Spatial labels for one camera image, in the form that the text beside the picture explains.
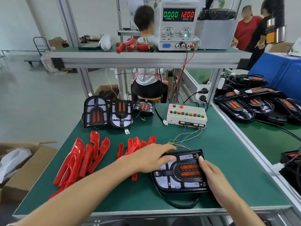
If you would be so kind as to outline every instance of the black shirt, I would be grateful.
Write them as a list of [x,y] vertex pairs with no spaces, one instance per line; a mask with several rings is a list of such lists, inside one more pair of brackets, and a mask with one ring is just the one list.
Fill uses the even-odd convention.
[[255,31],[252,34],[251,37],[251,41],[249,43],[249,45],[246,47],[247,52],[264,52],[264,49],[259,49],[259,48],[255,48],[255,46],[257,45],[258,41],[260,40],[262,35],[266,35],[266,28],[267,28],[267,22],[268,20],[271,19],[271,16],[266,16],[265,18],[262,19],[262,21],[259,23],[259,25],[257,26],[257,28],[255,29]]

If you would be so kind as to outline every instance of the stool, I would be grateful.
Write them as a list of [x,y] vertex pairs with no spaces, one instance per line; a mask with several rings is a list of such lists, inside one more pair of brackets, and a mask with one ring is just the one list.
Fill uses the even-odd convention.
[[159,103],[160,100],[161,100],[161,97],[158,97],[158,98],[143,98],[143,97],[138,96],[138,99],[144,99],[144,100],[153,101],[155,103]]

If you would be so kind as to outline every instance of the red shirt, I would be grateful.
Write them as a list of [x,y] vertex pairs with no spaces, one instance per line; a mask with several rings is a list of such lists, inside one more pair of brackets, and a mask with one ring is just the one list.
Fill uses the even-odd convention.
[[238,40],[236,47],[239,50],[244,51],[246,49],[251,41],[253,32],[261,21],[261,16],[253,16],[248,23],[245,23],[243,20],[238,23],[234,37]]

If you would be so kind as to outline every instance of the digital display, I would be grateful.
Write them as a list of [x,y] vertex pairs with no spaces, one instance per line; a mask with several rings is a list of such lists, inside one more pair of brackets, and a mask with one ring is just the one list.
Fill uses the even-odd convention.
[[193,22],[194,15],[195,15],[195,9],[175,9],[175,8],[163,9],[163,21]]

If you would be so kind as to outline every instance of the dark hair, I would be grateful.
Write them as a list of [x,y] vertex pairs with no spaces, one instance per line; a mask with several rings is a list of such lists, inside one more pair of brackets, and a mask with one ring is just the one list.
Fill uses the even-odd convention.
[[139,31],[147,30],[154,22],[154,10],[148,5],[139,6],[135,12],[134,23]]
[[243,10],[242,10],[242,12],[243,12],[245,9],[249,9],[249,10],[251,11],[251,16],[253,16],[253,12],[252,12],[252,6],[250,6],[250,5],[246,5],[245,7],[243,7]]
[[264,0],[262,5],[261,5],[261,14],[262,14],[262,10],[266,9],[268,11],[269,14],[272,14],[272,4],[271,4],[271,0]]

